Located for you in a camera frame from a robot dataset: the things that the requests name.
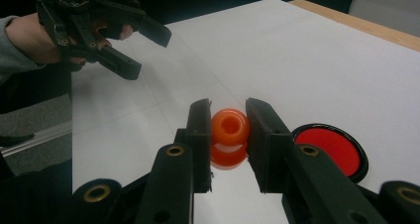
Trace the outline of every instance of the orange plastic cup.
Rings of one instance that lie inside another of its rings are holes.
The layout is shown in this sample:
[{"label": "orange plastic cup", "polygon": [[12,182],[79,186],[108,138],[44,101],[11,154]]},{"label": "orange plastic cup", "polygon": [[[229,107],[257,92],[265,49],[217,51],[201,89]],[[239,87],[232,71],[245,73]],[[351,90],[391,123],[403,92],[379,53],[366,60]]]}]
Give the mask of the orange plastic cup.
[{"label": "orange plastic cup", "polygon": [[227,108],[212,118],[211,163],[219,169],[237,167],[247,158],[250,122],[239,110]]},{"label": "orange plastic cup", "polygon": [[220,110],[212,118],[213,143],[225,146],[243,144],[248,139],[250,129],[247,116],[233,108]]}]

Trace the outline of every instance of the human arm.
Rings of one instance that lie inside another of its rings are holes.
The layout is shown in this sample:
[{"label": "human arm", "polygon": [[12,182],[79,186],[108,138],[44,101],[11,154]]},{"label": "human arm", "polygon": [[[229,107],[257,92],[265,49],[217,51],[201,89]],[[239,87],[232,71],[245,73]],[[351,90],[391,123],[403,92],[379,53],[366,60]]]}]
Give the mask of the human arm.
[{"label": "human arm", "polygon": [[[104,22],[92,24],[92,32],[99,48],[111,46],[109,41],[98,33],[103,28],[106,28]],[[132,33],[133,29],[130,26],[123,26],[120,40],[129,38]],[[57,63],[67,59],[60,57],[59,50],[39,23],[37,13],[0,19],[0,52],[0,84],[12,73],[42,68],[40,64]],[[70,61],[82,63],[84,58],[71,58]]]}]

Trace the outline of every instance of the white table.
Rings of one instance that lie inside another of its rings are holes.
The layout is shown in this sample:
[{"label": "white table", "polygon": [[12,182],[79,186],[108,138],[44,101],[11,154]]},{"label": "white table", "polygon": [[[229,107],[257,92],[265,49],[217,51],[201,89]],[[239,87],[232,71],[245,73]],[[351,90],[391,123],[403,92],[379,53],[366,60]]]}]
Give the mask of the white table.
[{"label": "white table", "polygon": [[[126,185],[185,128],[189,105],[212,113],[268,102],[290,131],[326,123],[355,137],[369,159],[360,185],[420,184],[420,53],[279,0],[167,25],[168,47],[141,35],[113,41],[143,65],[129,81],[100,64],[74,73],[73,189],[99,177]],[[280,194],[261,194],[248,162],[212,168],[195,223],[287,223]]]}]

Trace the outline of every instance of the screw hole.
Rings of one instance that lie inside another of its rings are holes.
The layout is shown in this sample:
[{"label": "screw hole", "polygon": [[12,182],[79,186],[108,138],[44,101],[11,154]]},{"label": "screw hole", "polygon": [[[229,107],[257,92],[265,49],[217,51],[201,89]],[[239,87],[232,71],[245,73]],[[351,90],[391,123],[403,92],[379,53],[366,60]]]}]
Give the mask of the screw hole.
[{"label": "screw hole", "polygon": [[184,149],[180,146],[172,146],[166,150],[166,154],[170,157],[177,157],[184,153]]},{"label": "screw hole", "polygon": [[404,200],[411,202],[416,205],[420,205],[420,192],[409,187],[399,187],[397,189],[399,196]]},{"label": "screw hole", "polygon": [[68,44],[68,40],[67,39],[61,39],[60,41],[62,44],[67,45]]},{"label": "screw hole", "polygon": [[316,157],[319,155],[319,151],[313,147],[309,146],[300,146],[300,151],[306,156]]},{"label": "screw hole", "polygon": [[111,192],[111,189],[108,185],[105,185],[105,184],[95,185],[87,189],[87,191],[83,195],[83,199],[86,202],[98,202],[98,201],[103,200],[105,197],[107,197],[110,192]]}]

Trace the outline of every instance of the wooden table edge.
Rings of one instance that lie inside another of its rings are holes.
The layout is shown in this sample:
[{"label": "wooden table edge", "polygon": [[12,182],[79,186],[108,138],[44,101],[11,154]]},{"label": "wooden table edge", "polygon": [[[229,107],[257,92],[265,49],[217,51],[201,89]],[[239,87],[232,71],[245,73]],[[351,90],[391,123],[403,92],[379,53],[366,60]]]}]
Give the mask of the wooden table edge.
[{"label": "wooden table edge", "polygon": [[292,0],[290,4],[332,19],[364,33],[420,52],[420,38],[375,24],[306,0]]}]

